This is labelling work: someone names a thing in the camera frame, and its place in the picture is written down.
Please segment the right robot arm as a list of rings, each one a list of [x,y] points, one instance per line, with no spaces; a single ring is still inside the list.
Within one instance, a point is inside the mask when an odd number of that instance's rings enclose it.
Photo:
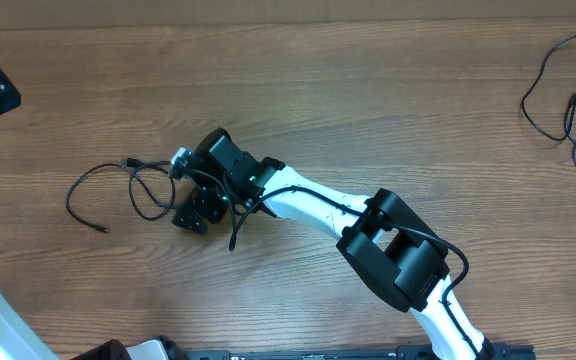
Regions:
[[[491,359],[490,341],[474,327],[454,295],[464,279],[449,275],[446,262],[464,253],[438,237],[397,194],[373,196],[336,191],[300,175],[274,158],[256,160],[223,128],[194,149],[180,148],[170,161],[173,179],[195,187],[173,223],[199,234],[224,214],[234,234],[249,216],[263,212],[291,219],[336,240],[336,247],[362,282],[383,302],[410,312],[439,359]]]

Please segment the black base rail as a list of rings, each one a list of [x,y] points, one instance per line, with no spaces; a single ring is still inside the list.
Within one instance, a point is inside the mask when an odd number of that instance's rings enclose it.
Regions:
[[[532,346],[493,344],[494,360],[535,360]],[[437,360],[430,345],[402,345],[391,350],[312,351],[312,352],[249,352],[185,351],[180,359],[187,360]]]

